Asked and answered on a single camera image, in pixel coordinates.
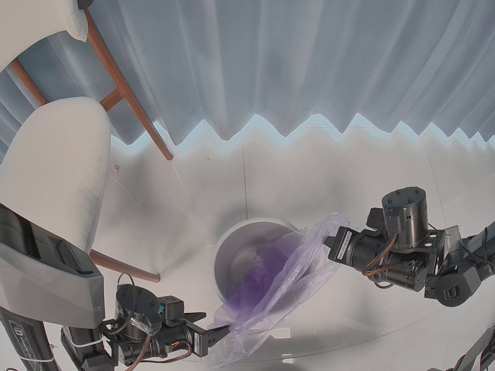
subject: curtain fold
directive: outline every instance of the curtain fold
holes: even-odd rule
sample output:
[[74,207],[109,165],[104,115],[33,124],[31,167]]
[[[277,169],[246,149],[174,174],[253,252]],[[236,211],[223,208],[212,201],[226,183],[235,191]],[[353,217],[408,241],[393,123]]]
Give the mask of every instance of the curtain fold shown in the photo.
[[[230,139],[254,114],[284,136],[312,114],[343,132],[357,113],[386,132],[402,121],[495,134],[495,0],[95,0],[90,11],[175,144],[202,119]],[[66,33],[19,59],[48,100],[114,88]],[[33,111],[14,82],[0,75],[0,155]],[[142,134],[125,101],[109,114],[125,143]]]

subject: purple plastic bag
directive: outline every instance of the purple plastic bag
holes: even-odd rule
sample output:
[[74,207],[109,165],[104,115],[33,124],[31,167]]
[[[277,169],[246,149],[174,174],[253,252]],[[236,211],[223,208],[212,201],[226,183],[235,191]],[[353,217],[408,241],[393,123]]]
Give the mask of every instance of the purple plastic bag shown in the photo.
[[250,355],[310,299],[340,266],[329,260],[319,263],[324,240],[349,224],[346,217],[331,214],[318,225],[259,247],[253,268],[230,289],[226,303],[217,309],[213,324],[208,326],[230,325],[230,333],[209,350],[203,358],[205,364],[221,368]]

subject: white label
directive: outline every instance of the white label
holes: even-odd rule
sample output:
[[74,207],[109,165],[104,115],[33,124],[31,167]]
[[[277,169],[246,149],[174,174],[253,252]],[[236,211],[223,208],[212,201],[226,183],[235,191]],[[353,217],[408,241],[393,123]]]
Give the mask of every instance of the white label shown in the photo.
[[347,250],[347,246],[349,245],[350,237],[352,236],[351,231],[347,231],[345,234],[345,238],[343,239],[342,247],[339,250],[339,253],[337,255],[337,258],[341,260],[343,258],[343,255],[345,254],[345,251]]
[[194,333],[194,352],[200,354],[200,335],[197,332]]

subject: white chair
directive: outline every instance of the white chair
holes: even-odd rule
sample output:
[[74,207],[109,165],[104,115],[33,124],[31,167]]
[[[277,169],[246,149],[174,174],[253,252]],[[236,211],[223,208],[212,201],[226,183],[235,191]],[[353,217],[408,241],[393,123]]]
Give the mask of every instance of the white chair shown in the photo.
[[[67,31],[86,40],[77,0],[0,0],[0,71],[38,40]],[[150,274],[92,250],[108,172],[110,122],[88,97],[50,102],[16,133],[0,165],[0,203],[90,254],[101,266]]]

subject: white tile floor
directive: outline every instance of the white tile floor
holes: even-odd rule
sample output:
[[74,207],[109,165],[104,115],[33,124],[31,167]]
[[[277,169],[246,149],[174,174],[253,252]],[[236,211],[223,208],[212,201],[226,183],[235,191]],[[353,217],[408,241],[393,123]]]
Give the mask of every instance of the white tile floor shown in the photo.
[[[190,150],[176,152],[173,162],[150,142],[134,153],[113,142],[94,249],[160,273],[159,284],[139,284],[158,295],[182,298],[186,311],[207,312],[199,323],[207,326],[220,305],[212,283],[213,247],[223,232],[246,218],[275,217],[303,227],[339,212],[362,229],[369,209],[380,207],[387,192],[421,186],[427,192],[429,221],[437,227],[459,224],[467,236],[495,219],[491,145],[457,132],[450,139],[435,130],[417,137],[405,127],[392,134],[351,127],[335,141],[331,130],[307,125],[285,147],[273,140],[270,127],[245,130],[230,150],[200,127]],[[111,316],[118,274],[102,272]],[[449,309],[422,293],[379,290],[357,271],[342,267],[281,326],[290,328],[291,338],[270,337],[246,362],[225,369],[453,367],[494,325],[494,289],[495,280],[487,280],[464,305]],[[197,303],[201,309],[193,306]],[[72,369],[59,344],[59,328],[49,325],[47,332],[59,346],[54,352],[62,369]],[[0,342],[4,335],[0,330]],[[0,363],[22,369],[13,350]],[[168,368],[206,369],[194,357]]]

